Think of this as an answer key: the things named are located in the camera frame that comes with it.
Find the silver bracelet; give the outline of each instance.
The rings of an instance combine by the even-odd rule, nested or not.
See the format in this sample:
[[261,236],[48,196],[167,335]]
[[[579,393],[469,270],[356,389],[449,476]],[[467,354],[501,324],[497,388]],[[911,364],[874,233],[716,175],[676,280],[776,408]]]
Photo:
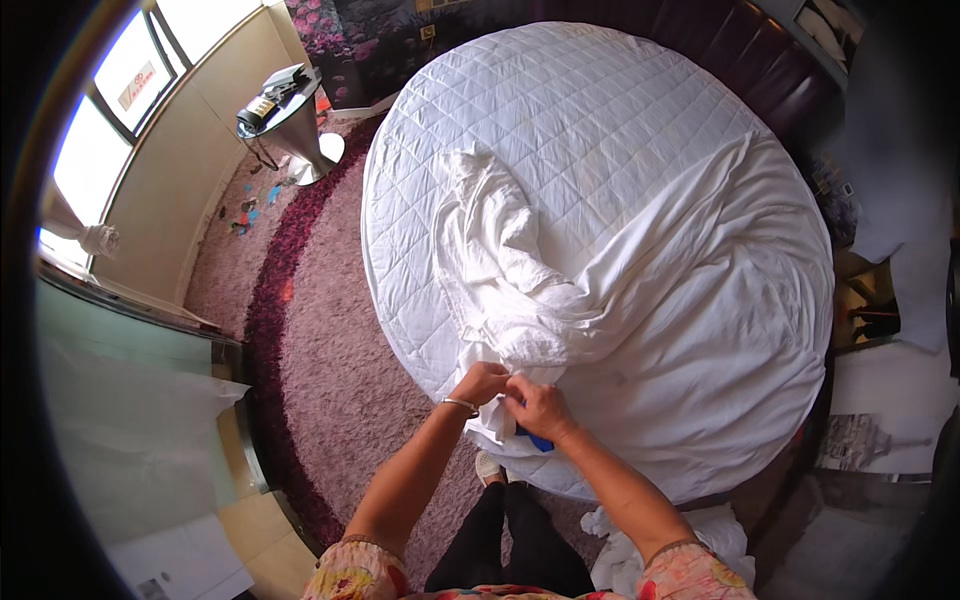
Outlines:
[[457,398],[444,398],[440,401],[441,404],[444,402],[453,402],[454,404],[459,404],[464,408],[469,408],[471,411],[473,411],[473,414],[469,416],[471,419],[476,419],[480,416],[480,410],[465,400],[458,400]]

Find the floral blouse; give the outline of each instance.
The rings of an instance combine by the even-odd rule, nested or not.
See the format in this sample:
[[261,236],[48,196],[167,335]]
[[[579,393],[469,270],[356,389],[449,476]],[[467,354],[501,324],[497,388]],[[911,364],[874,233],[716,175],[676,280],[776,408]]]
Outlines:
[[[346,539],[330,546],[303,590],[302,600],[567,600],[531,586],[477,586],[410,593],[403,563],[369,541]],[[746,582],[695,542],[668,545],[636,583],[636,600],[755,598]],[[611,591],[595,591],[577,600],[627,600]]]

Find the dark red carpet border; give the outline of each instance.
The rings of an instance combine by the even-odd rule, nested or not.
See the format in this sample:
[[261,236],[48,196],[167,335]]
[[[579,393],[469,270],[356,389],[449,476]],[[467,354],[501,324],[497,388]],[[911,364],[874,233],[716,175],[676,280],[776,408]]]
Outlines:
[[249,345],[246,366],[253,387],[250,423],[257,458],[271,488],[286,494],[307,531],[324,546],[343,536],[344,525],[307,478],[283,413],[280,361],[286,304],[291,298],[300,257],[324,203],[347,170],[370,148],[381,121],[382,117],[371,119],[353,130],[336,168],[322,180],[302,188],[284,209],[260,266],[244,328],[244,339]]

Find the window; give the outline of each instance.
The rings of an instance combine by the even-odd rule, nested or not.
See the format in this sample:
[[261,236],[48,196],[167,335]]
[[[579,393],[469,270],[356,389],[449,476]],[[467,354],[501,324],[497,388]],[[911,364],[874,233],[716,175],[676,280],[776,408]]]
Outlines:
[[[133,145],[166,94],[260,5],[261,0],[157,0],[127,23],[78,103],[54,166],[60,192],[85,226],[103,221]],[[38,243],[45,255],[71,268],[89,267],[89,255],[75,240],[41,229]]]
[[164,49],[154,45],[152,27],[146,15],[138,12],[93,76],[109,109],[131,132],[139,129],[147,111],[176,77],[160,56],[166,54]]
[[197,62],[260,0],[157,0],[186,56]]

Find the telephone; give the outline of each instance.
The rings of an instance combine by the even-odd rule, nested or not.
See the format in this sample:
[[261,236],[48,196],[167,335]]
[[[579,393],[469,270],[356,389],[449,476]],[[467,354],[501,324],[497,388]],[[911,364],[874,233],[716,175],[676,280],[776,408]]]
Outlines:
[[263,83],[260,93],[237,112],[237,121],[251,133],[259,132],[276,109],[300,87],[302,74],[302,62],[275,72]]

